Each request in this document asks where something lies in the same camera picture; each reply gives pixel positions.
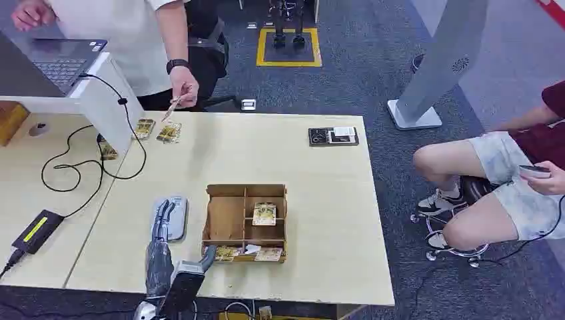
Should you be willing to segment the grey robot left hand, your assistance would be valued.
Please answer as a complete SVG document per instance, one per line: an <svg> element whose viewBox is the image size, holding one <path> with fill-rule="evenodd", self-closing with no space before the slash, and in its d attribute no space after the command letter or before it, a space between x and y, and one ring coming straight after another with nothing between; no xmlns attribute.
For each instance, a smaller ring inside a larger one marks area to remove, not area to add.
<svg viewBox="0 0 565 320"><path fill-rule="evenodd" d="M153 223L151 241L147 246L146 252L146 278L147 299L156 302L166 297L171 288L176 274L174 273L171 251L168 245L168 226L170 215L176 204L168 199L158 206L155 220ZM193 300L205 278L206 271L215 260L217 252L216 245L206 247L202 259L195 262L181 263L181 271L186 271L188 281L181 283L177 291L180 293L180 300Z"/></svg>

